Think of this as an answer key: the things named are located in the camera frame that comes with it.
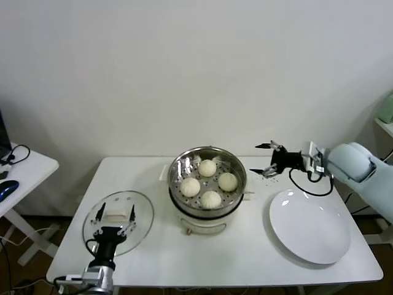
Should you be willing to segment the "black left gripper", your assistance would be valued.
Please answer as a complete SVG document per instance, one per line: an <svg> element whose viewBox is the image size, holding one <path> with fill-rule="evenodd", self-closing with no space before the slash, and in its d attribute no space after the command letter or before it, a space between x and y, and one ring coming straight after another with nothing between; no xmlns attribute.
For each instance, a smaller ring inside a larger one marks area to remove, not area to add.
<svg viewBox="0 0 393 295"><path fill-rule="evenodd" d="M124 224L122 229L120 227L103 227L102 218L105 207L106 202L103 202L90 221L91 234L94 237L94 241L98 244L93 266L115 266L114 256L117 246L123 243L126 240L126 236L136 228L134 205L132 206L128 223Z"/></svg>

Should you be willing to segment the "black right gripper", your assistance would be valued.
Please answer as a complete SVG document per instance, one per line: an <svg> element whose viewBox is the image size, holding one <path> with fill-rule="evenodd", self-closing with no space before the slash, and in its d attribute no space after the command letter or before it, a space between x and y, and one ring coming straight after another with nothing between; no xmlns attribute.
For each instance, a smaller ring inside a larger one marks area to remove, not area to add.
<svg viewBox="0 0 393 295"><path fill-rule="evenodd" d="M284 171L286 168L300 171L304 170L304 162L301 152L288 152L287 149L283 149L281 144L278 144L273 140L271 140L269 143L259 144L255 146L255 148L273 150L269 167L264 169L250 169L251 172L262 175L264 178L272 178L278 174L281 174L279 171Z"/></svg>

